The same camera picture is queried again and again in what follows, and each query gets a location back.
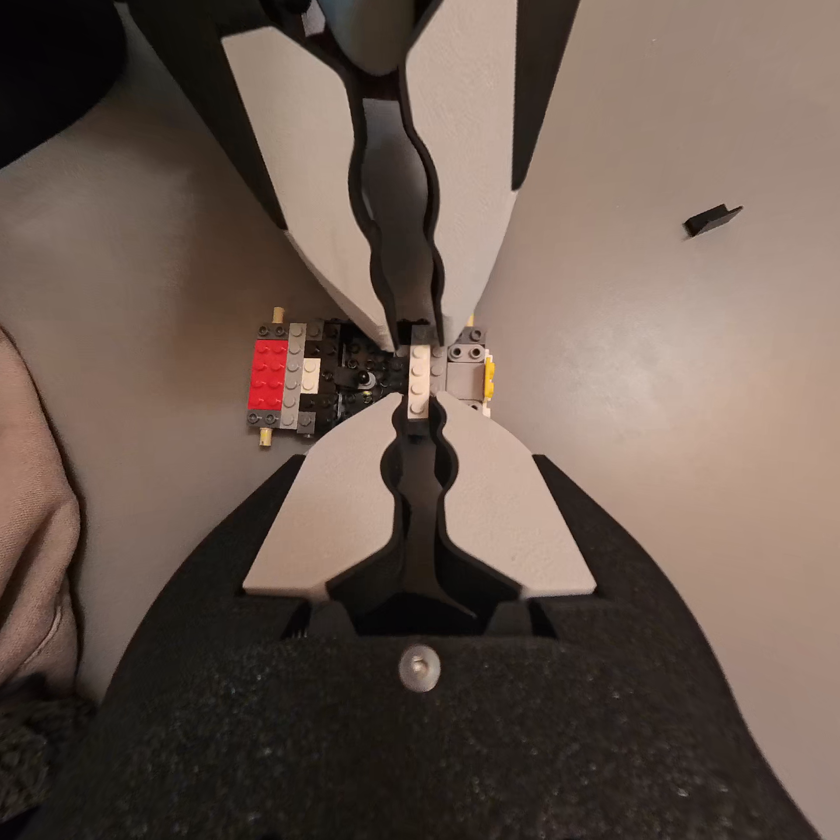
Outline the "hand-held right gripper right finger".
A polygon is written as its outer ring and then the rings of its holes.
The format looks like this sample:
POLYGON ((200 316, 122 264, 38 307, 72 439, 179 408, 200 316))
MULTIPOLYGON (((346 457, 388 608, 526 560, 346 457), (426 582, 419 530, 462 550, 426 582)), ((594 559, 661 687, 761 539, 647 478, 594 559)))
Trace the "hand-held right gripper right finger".
POLYGON ((595 579, 529 448, 446 392, 432 405, 436 574, 458 601, 590 595, 595 579))

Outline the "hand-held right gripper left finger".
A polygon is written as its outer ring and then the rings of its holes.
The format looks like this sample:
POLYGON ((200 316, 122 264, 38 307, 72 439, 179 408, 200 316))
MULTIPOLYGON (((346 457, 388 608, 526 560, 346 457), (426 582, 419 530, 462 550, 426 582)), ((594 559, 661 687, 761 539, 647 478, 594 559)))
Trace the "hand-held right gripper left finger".
POLYGON ((391 394, 352 416, 304 457, 244 580, 250 595, 312 603, 383 603, 404 563, 399 420, 391 394))

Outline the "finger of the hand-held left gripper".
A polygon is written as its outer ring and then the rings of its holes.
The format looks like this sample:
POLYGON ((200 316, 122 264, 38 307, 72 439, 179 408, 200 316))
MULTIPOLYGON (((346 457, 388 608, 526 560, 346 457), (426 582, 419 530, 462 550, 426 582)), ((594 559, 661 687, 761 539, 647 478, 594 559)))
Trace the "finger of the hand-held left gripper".
POLYGON ((434 245, 444 270, 438 324, 453 343, 508 230, 518 3, 435 2, 406 54, 412 122, 437 178, 434 245))
POLYGON ((361 196, 364 121, 340 73, 274 26, 222 38, 287 236, 342 311, 394 351, 393 298, 361 196))

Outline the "toy brick car chassis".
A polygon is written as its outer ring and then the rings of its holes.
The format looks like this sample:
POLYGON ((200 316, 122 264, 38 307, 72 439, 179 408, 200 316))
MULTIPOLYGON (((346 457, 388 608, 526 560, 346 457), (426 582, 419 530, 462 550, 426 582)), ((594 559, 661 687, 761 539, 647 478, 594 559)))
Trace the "toy brick car chassis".
MULTIPOLYGON (((491 354, 487 331, 473 318, 452 343, 439 342, 427 320, 399 321, 397 349, 384 350, 350 320, 284 322, 283 312, 276 308, 259 326, 249 374, 246 423, 259 431, 264 448, 275 432, 320 438, 388 396, 407 402, 413 343, 430 345, 430 399, 446 392, 448 362, 485 361, 491 354)), ((461 402, 490 415, 491 401, 461 402)), ((406 409, 409 433, 426 434, 428 418, 410 422, 406 409)))

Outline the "black small slope brick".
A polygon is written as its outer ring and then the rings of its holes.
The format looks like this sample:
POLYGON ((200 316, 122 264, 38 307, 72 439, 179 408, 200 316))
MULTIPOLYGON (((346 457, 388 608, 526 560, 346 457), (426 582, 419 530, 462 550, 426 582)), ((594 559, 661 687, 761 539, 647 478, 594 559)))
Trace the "black small slope brick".
POLYGON ((742 205, 729 208, 725 203, 721 203, 689 217, 682 226, 689 237, 695 238, 727 224, 735 216, 738 216, 742 210, 742 205))

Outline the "person's left forearm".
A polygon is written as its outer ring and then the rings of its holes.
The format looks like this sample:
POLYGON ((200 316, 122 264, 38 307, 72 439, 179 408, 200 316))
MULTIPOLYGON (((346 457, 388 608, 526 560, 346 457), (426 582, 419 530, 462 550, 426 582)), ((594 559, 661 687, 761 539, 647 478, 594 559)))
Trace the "person's left forearm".
POLYGON ((1 2, 1 166, 78 121, 127 60, 111 1, 1 2))

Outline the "grey desk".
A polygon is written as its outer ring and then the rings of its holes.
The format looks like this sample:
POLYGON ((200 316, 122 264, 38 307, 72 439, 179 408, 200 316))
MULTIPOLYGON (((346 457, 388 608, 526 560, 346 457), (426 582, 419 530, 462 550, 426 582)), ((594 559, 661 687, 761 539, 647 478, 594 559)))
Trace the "grey desk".
MULTIPOLYGON (((838 838, 838 2, 583 2, 476 309, 494 420, 633 534, 838 838), (695 238, 683 223, 743 210, 695 238)), ((130 17, 119 82, 2 170, 2 324, 87 526, 80 689, 291 454, 252 331, 332 301, 130 17)))

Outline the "person's beige top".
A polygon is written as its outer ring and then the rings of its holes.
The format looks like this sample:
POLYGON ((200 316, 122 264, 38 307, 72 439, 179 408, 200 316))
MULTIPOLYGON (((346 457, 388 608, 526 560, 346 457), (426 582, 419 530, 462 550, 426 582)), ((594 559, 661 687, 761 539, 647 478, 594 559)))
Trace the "person's beige top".
POLYGON ((40 676, 71 693, 78 633, 69 566, 81 529, 79 502, 39 394, 1 332, 1 682, 40 676))

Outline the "person's black fleece jacket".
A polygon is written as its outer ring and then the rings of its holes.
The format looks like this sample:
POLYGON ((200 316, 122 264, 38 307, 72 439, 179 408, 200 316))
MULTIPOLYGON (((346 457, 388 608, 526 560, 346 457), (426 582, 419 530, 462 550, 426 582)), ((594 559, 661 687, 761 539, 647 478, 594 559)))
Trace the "person's black fleece jacket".
POLYGON ((97 713, 75 693, 58 695, 44 675, 21 678, 1 692, 1 824, 17 827, 46 801, 97 713))

